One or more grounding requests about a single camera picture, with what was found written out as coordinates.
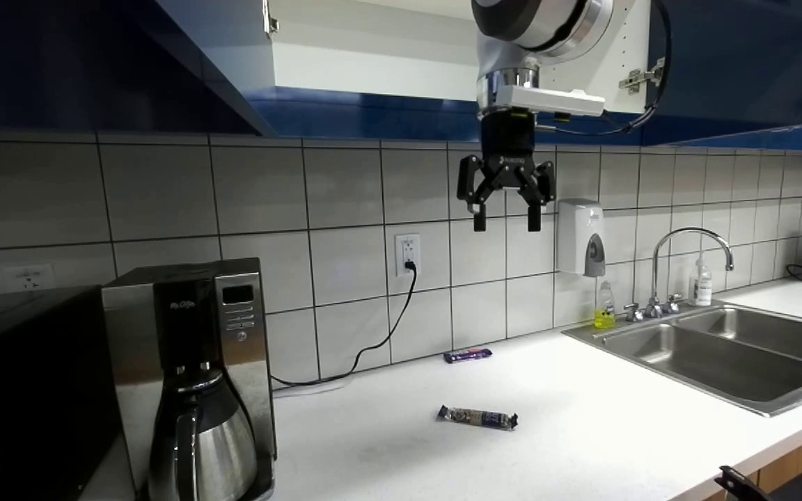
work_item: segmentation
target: white countertop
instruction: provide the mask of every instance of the white countertop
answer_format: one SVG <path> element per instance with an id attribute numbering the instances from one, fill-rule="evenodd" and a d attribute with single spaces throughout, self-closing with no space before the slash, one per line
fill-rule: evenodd
<path id="1" fill-rule="evenodd" d="M 730 301 L 802 316 L 802 284 Z M 521 423 L 439 423 L 444 402 Z M 278 392 L 275 420 L 275 501 L 707 497 L 718 463 L 754 469 L 802 444 L 802 405 L 760 418 L 555 331 L 481 360 L 432 355 Z M 125 463 L 112 469 L 83 497 L 118 497 Z"/>

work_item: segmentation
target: electrical outlet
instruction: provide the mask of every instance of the electrical outlet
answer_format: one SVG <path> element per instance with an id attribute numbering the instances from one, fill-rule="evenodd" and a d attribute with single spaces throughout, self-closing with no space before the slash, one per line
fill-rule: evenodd
<path id="1" fill-rule="evenodd" d="M 403 262 L 411 262 L 418 267 L 418 271 L 423 274 L 423 239 L 420 232 L 398 232 L 396 235 L 396 269 L 398 274 L 407 274 L 409 269 L 403 267 Z"/>
<path id="2" fill-rule="evenodd" d="M 10 291 L 56 288 L 49 264 L 9 267 Z"/>

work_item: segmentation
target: coffee pot handle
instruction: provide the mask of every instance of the coffee pot handle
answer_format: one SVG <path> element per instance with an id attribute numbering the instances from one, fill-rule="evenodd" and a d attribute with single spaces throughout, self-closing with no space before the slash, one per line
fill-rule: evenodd
<path id="1" fill-rule="evenodd" d="M 178 497 L 197 501 L 197 405 L 175 418 L 175 443 L 178 443 Z"/>

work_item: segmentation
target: white tile wall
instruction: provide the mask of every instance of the white tile wall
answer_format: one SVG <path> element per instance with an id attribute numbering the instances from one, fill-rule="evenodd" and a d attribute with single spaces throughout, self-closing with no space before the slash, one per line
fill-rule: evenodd
<path id="1" fill-rule="evenodd" d="M 542 231 L 528 232 L 521 196 L 499 191 L 488 231 L 473 231 L 456 163 L 477 149 L 0 134 L 0 291 L 24 264 L 47 264 L 70 285 L 139 264 L 260 256 L 274 369 L 306 380 L 347 369 L 363 345 L 386 333 L 409 285 L 409 271 L 396 271 L 396 235 L 420 232 L 414 301 L 398 335 L 363 367 L 579 324 L 598 281 L 555 269 L 555 203 Z M 540 148 L 535 159 L 558 159 L 560 196 L 604 203 L 604 278 L 618 309 L 645 303 L 651 249 L 680 225 L 730 235 L 736 271 L 721 269 L 711 239 L 680 232 L 661 257 L 661 296 L 687 296 L 698 257 L 715 288 L 776 278 L 802 257 L 802 153 Z"/>
<path id="2" fill-rule="evenodd" d="M 102 143 L 115 239 L 218 232 L 207 148 Z"/>
<path id="3" fill-rule="evenodd" d="M 212 148 L 212 166 L 222 232 L 308 225 L 297 148 Z"/>
<path id="4" fill-rule="evenodd" d="M 95 143 L 0 143 L 0 246 L 109 239 Z"/>

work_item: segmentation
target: sink basin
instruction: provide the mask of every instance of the sink basin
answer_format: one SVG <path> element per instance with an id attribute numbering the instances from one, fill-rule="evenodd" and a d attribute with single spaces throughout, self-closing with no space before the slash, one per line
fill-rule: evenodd
<path id="1" fill-rule="evenodd" d="M 765 331 L 748 322 L 747 310 L 740 315 L 739 335 L 725 335 L 733 316 L 726 319 L 715 309 L 634 322 L 601 335 L 586 327 L 567 333 L 760 415 L 780 415 L 802 402 L 802 355 L 740 341 L 747 331 Z"/>
<path id="2" fill-rule="evenodd" d="M 697 315 L 680 319 L 684 327 L 730 335 L 739 341 L 760 345 L 769 351 L 792 352 L 802 358 L 802 322 L 789 316 L 772 316 L 747 309 Z"/>

